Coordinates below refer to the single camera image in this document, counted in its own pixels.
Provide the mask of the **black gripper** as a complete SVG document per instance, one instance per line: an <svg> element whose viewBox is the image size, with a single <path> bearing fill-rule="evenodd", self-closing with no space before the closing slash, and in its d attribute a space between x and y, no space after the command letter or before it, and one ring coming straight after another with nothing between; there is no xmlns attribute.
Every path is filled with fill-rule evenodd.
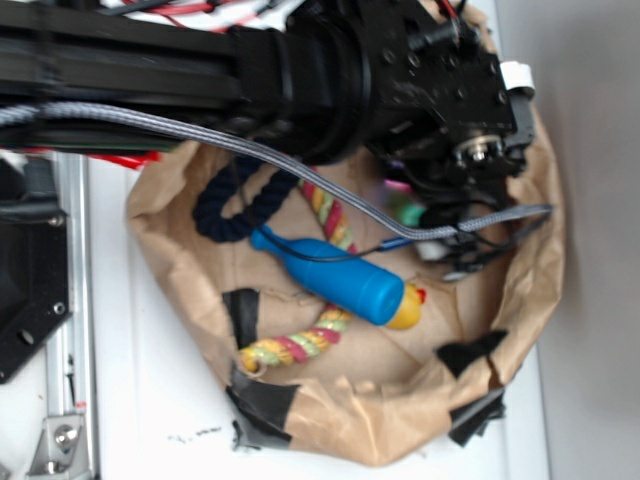
<svg viewBox="0 0 640 480"><path fill-rule="evenodd" d="M498 56L447 1L352 1L364 107L354 144L424 200L501 192L526 169L533 120Z"/></svg>

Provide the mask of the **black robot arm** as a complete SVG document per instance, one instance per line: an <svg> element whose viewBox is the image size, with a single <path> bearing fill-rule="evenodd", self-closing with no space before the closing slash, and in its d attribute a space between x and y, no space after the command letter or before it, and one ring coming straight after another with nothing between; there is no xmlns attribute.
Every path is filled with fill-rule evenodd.
<svg viewBox="0 0 640 480"><path fill-rule="evenodd" d="M521 173L530 97L467 15L436 19L417 1L306 1L284 30L226 33L1 5L3 106L119 106L261 138L308 165L363 147L429 191Z"/></svg>

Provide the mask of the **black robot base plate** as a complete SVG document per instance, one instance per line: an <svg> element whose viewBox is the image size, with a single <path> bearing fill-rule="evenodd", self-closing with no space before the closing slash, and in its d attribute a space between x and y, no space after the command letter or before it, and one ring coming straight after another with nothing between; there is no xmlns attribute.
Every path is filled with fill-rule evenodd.
<svg viewBox="0 0 640 480"><path fill-rule="evenodd" d="M52 162L19 174L1 162L1 382L8 383L70 314L67 214Z"/></svg>

